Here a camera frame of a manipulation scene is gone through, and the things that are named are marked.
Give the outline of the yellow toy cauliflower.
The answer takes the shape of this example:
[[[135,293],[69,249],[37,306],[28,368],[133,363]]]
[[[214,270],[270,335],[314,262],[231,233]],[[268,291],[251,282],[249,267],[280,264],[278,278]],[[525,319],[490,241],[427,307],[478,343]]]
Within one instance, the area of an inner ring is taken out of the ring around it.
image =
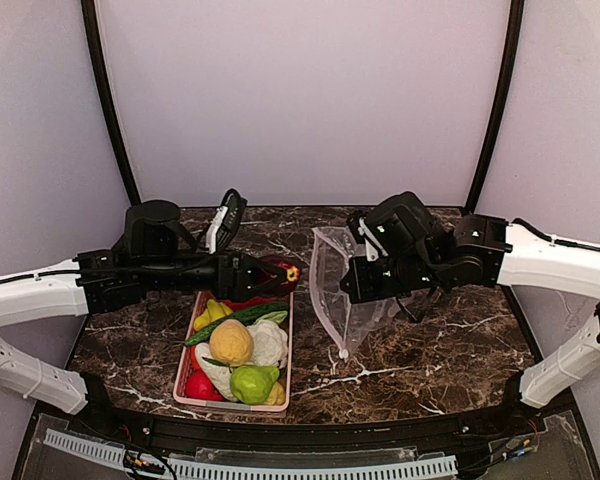
[[[212,358],[230,366],[246,364],[251,359],[253,347],[247,328],[234,319],[221,323],[209,340]]]

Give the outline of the clear dotted zip top bag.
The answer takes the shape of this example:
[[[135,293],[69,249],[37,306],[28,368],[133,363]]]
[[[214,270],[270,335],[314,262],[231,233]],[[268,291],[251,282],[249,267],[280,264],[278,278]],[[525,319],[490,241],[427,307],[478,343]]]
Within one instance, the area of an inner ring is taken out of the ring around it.
[[[395,300],[353,304],[340,289],[348,271],[348,261],[365,255],[346,227],[324,226],[312,229],[313,251],[309,267],[309,293],[314,312],[335,342],[339,357],[349,359],[366,336],[386,326],[398,313]]]

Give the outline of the red toy apple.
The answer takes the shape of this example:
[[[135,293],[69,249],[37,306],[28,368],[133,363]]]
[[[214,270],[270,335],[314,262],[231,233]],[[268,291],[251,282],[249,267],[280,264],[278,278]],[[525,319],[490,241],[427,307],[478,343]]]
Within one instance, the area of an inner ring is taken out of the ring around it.
[[[229,300],[223,300],[222,304],[226,305],[233,312],[238,312],[238,311],[242,311],[242,310],[245,310],[245,309],[253,307],[253,306],[266,304],[266,301],[261,297],[256,297],[256,298],[247,300],[245,302],[233,302],[233,301],[229,301]]]

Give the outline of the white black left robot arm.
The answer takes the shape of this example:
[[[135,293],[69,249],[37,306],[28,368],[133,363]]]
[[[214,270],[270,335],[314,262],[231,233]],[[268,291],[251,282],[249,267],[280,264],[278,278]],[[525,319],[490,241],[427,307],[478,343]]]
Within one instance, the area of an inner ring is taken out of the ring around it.
[[[285,294],[298,280],[298,267],[229,247],[245,208],[245,199],[229,190],[210,224],[193,235],[182,224],[176,204],[150,200],[134,205],[113,247],[1,276],[0,328],[115,312],[157,291],[209,291],[232,302]],[[0,387],[69,415],[100,414],[109,407],[99,378],[54,367],[1,337]]]

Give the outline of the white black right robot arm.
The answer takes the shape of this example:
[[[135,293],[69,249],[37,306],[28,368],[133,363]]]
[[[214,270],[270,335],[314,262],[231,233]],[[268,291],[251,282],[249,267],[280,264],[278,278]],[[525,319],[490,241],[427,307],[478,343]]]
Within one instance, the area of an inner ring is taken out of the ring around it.
[[[365,247],[340,282],[353,304],[466,285],[538,287],[596,300],[571,339],[513,377],[508,394],[518,405],[541,409],[600,366],[600,244],[549,235],[522,219],[477,214],[447,230],[412,192],[351,215],[348,227]]]

